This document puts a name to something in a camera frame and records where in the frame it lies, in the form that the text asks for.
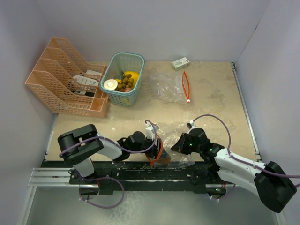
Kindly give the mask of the clear bag of mushrooms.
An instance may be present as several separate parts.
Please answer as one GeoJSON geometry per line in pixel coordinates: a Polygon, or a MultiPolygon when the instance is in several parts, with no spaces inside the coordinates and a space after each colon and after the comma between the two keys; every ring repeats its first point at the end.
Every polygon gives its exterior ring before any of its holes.
{"type": "Polygon", "coordinates": [[[194,165],[195,161],[191,155],[184,155],[171,150],[181,134],[187,131],[188,128],[185,122],[160,123],[157,128],[157,139],[163,144],[163,151],[159,160],[156,160],[160,149],[158,146],[153,146],[151,150],[145,153],[150,165],[167,169],[180,169],[194,165]]]}

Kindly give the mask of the clear zip bag red seal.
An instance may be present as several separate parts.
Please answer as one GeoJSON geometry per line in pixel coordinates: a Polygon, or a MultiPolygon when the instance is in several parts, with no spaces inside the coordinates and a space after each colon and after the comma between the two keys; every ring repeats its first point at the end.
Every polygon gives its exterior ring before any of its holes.
{"type": "Polygon", "coordinates": [[[156,73],[149,78],[150,90],[154,97],[169,103],[190,103],[190,82],[185,71],[156,73]]]}

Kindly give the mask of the pink fake mushroom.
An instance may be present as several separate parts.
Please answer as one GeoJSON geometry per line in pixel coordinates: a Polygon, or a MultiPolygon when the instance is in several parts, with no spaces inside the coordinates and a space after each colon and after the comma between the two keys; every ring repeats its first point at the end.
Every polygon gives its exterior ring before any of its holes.
{"type": "Polygon", "coordinates": [[[123,90],[123,92],[130,92],[132,89],[131,88],[125,88],[124,90],[123,90]]]}

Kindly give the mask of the brown longan fruit cluster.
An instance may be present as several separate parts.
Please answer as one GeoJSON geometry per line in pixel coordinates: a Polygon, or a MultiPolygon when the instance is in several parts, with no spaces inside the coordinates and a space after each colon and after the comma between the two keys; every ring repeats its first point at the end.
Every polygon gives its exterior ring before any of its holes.
{"type": "Polygon", "coordinates": [[[116,79],[118,81],[118,87],[117,91],[123,92],[125,88],[133,88],[134,87],[134,80],[131,77],[131,75],[124,75],[124,71],[121,72],[122,76],[120,79],[116,79]]]}

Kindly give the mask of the beige fake mushroom slice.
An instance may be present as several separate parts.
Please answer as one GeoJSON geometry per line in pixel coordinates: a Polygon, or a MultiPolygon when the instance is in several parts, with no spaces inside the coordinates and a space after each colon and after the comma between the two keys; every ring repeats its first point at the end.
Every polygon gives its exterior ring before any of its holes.
{"type": "Polygon", "coordinates": [[[106,90],[116,90],[118,87],[118,81],[115,79],[106,80],[103,84],[106,90]]]}

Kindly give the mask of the brown fake mushroom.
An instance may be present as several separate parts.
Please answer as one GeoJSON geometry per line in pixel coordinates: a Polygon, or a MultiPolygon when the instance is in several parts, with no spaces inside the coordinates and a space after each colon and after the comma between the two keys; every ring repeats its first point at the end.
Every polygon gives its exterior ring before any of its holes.
{"type": "Polygon", "coordinates": [[[165,158],[160,158],[158,160],[158,163],[162,164],[162,165],[167,165],[169,164],[171,161],[171,158],[170,157],[165,157],[165,158]]]}

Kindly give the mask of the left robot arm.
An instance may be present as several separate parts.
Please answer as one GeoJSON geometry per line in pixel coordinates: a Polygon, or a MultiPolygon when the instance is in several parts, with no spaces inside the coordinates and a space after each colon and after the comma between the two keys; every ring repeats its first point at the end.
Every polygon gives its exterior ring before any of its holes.
{"type": "Polygon", "coordinates": [[[93,183],[97,177],[90,158],[94,154],[119,162],[128,159],[131,154],[144,153],[150,165],[167,165],[171,161],[171,156],[164,149],[157,131],[157,125],[146,122],[145,134],[135,131],[128,137],[113,141],[101,135],[95,125],[89,124],[58,137],[59,157],[65,164],[76,169],[80,179],[86,184],[93,183]]]}

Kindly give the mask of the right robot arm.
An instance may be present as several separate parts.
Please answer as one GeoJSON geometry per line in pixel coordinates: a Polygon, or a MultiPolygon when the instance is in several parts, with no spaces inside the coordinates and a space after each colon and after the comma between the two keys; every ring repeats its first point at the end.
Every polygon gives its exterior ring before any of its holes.
{"type": "Polygon", "coordinates": [[[171,150],[185,155],[198,153],[210,164],[208,177],[211,182],[227,181],[238,185],[258,196],[275,213],[280,213],[297,192],[277,163],[260,163],[230,153],[224,146],[211,142],[201,128],[182,133],[171,150]]]}

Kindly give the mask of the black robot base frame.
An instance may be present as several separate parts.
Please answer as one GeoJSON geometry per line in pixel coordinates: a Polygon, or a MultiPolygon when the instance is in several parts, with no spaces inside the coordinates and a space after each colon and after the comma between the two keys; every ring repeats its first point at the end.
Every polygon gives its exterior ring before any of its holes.
{"type": "Polygon", "coordinates": [[[74,169],[69,170],[70,183],[79,185],[83,195],[112,195],[114,191],[171,191],[224,196],[233,186],[211,173],[210,165],[194,165],[167,169],[150,166],[146,162],[107,162],[94,164],[95,173],[80,178],[74,169]]]}

